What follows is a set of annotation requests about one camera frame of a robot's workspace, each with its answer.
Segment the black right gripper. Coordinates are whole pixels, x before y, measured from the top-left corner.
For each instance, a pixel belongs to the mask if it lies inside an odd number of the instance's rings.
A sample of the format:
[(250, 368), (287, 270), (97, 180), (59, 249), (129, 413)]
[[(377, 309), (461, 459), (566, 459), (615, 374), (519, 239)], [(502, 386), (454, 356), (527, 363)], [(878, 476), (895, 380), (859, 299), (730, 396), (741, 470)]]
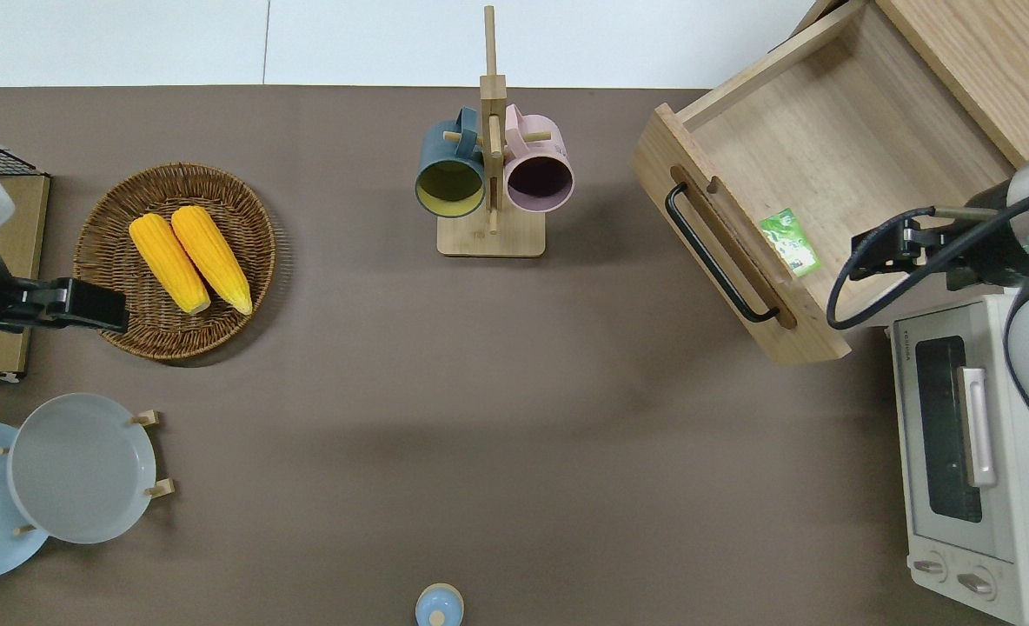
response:
[(912, 274), (939, 263), (933, 272), (946, 274), (949, 290), (975, 284), (1012, 288), (1015, 239), (1008, 227), (1001, 224), (973, 235), (999, 213), (996, 209), (948, 206), (904, 211), (852, 237), (849, 278), (860, 281), (887, 273)]

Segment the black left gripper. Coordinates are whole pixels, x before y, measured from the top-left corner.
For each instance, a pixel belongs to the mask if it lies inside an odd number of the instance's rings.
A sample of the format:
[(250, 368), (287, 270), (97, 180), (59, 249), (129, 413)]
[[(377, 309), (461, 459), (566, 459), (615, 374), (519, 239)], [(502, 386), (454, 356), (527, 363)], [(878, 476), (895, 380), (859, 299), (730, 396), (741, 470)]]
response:
[(25, 328), (82, 326), (122, 334), (129, 329), (126, 295), (76, 277), (10, 279), (9, 322)]

